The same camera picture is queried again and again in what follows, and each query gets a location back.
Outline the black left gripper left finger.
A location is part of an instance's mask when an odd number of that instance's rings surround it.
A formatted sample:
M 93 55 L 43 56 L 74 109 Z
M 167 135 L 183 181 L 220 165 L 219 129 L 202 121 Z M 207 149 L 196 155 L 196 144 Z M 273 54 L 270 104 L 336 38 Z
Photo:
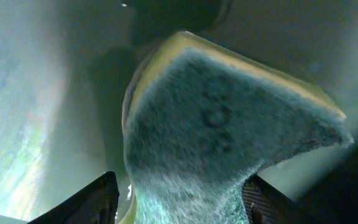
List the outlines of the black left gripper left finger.
M 107 171 L 29 224 L 115 224 L 118 202 L 116 175 Z

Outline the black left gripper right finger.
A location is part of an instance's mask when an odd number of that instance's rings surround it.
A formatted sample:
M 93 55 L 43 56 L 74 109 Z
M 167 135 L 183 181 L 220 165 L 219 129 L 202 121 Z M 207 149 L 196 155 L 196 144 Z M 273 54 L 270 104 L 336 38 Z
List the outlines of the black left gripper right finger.
M 295 202 L 257 175 L 242 186 L 242 199 L 251 224 L 318 224 Z

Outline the yellow green scrubbing sponge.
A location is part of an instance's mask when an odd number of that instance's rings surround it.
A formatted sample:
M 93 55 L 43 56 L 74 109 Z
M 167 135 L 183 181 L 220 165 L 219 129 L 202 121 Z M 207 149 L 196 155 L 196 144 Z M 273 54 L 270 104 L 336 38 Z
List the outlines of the yellow green scrubbing sponge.
M 252 223 L 259 170 L 353 139 L 320 88 L 190 32 L 139 65 L 122 109 L 134 223 Z

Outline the dark green rectangular water tray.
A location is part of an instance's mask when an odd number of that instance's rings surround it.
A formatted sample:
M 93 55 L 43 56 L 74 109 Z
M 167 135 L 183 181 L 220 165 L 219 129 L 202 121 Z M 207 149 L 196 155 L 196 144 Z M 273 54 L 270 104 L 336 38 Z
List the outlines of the dark green rectangular water tray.
M 223 1 L 203 31 L 319 85 L 358 142 L 358 1 Z M 130 206 L 121 101 L 140 55 L 166 34 L 118 0 L 0 0 L 0 222 L 27 222 L 106 170 Z

